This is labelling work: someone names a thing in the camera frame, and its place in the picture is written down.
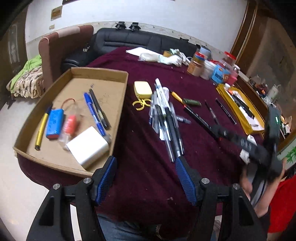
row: human hand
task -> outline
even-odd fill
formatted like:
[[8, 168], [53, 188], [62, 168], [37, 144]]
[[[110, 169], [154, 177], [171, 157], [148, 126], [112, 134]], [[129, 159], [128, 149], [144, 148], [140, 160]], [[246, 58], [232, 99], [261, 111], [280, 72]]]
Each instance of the human hand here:
[[[287, 158], [284, 158], [282, 161], [283, 161], [283, 170], [281, 172], [281, 175], [275, 178], [272, 183], [267, 184], [264, 194], [262, 195], [262, 197], [259, 199], [258, 203], [254, 207], [254, 210], [258, 217], [262, 217], [268, 212], [269, 204], [275, 195], [275, 192], [279, 186], [281, 179], [284, 176]], [[251, 200], [250, 194], [252, 192], [253, 186], [252, 186], [252, 183], [247, 178], [247, 166], [243, 168], [239, 184], [241, 188], [244, 190], [248, 199]]]

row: maroon tablecloth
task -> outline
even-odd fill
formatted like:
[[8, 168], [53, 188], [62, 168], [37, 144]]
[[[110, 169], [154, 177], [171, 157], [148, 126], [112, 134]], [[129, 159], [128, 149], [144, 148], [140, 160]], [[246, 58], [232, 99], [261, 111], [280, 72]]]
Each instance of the maroon tablecloth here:
[[[137, 100], [133, 90], [134, 81], [145, 80], [154, 89], [154, 81], [159, 78], [163, 86], [175, 91], [180, 97], [201, 101], [202, 107], [195, 107], [194, 110], [212, 125], [215, 123], [204, 105], [206, 99], [221, 125], [237, 134], [245, 134], [240, 124], [234, 126], [215, 102], [215, 98], [218, 98], [230, 110], [211, 81], [189, 75], [185, 66], [178, 68], [138, 61], [138, 57], [127, 54], [126, 49], [118, 48], [89, 65], [129, 73], [114, 149], [118, 170], [106, 200], [98, 211], [117, 220], [161, 223], [171, 228], [169, 232], [178, 230], [186, 233], [195, 218], [196, 208], [186, 199], [175, 165], [168, 159], [165, 143], [148, 124], [149, 108], [137, 111], [132, 106], [132, 102]], [[177, 115], [192, 120], [183, 111], [181, 103], [171, 96], [170, 101]], [[192, 168], [217, 184], [231, 185], [239, 181], [243, 162], [239, 158], [240, 149], [237, 146], [226, 140], [217, 144], [194, 120], [191, 125], [180, 123], [179, 126], [185, 158]], [[18, 158], [23, 172], [32, 181], [47, 188], [55, 183], [70, 185], [81, 180], [80, 177], [43, 167], [21, 156]], [[217, 214], [221, 214], [221, 208], [217, 209]]]

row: cardboard tray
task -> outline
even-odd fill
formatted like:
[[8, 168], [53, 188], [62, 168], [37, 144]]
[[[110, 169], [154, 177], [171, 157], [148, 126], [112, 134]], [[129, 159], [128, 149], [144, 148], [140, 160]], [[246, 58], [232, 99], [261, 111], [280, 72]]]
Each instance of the cardboard tray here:
[[[13, 149], [29, 160], [61, 172], [81, 177], [91, 176], [97, 168], [103, 167], [109, 155], [113, 153], [127, 80], [128, 73], [119, 70], [86, 67], [69, 69], [40, 98], [24, 123]], [[111, 128], [106, 131], [107, 134], [111, 135], [109, 152], [85, 170], [75, 160], [71, 152], [62, 149], [57, 140], [48, 140], [45, 137], [46, 130], [40, 151], [35, 150], [35, 141], [41, 119], [51, 102], [53, 102], [53, 108], [61, 108], [64, 100], [68, 98], [76, 100], [81, 115], [76, 135], [90, 126], [97, 129], [83, 96], [83, 93], [88, 92], [90, 88], [93, 89], [111, 125]], [[66, 115], [71, 111], [71, 107], [73, 107], [71, 101], [63, 107]]]

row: green cloth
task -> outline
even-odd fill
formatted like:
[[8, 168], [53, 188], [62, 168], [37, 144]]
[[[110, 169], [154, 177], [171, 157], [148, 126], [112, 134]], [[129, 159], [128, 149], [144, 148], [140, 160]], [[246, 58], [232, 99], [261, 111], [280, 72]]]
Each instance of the green cloth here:
[[33, 59], [28, 60], [25, 63], [25, 66], [23, 67], [23, 69], [20, 72], [18, 72], [18, 74], [14, 76], [13, 79], [11, 80], [10, 92], [13, 93], [13, 87], [15, 86], [15, 83], [18, 81], [19, 78], [23, 76], [23, 74], [25, 74], [25, 72], [31, 71], [41, 65], [42, 65], [42, 61], [41, 61], [40, 54], [36, 55]]

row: tiled floor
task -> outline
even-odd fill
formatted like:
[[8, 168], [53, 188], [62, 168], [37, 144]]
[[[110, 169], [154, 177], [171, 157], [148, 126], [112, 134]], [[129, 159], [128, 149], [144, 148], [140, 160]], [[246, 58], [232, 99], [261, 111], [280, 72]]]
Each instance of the tiled floor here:
[[[0, 218], [16, 241], [25, 241], [32, 221], [48, 190], [28, 179], [12, 149], [17, 135], [36, 100], [18, 99], [0, 111]], [[75, 240], [80, 240], [76, 208], [71, 207]]]

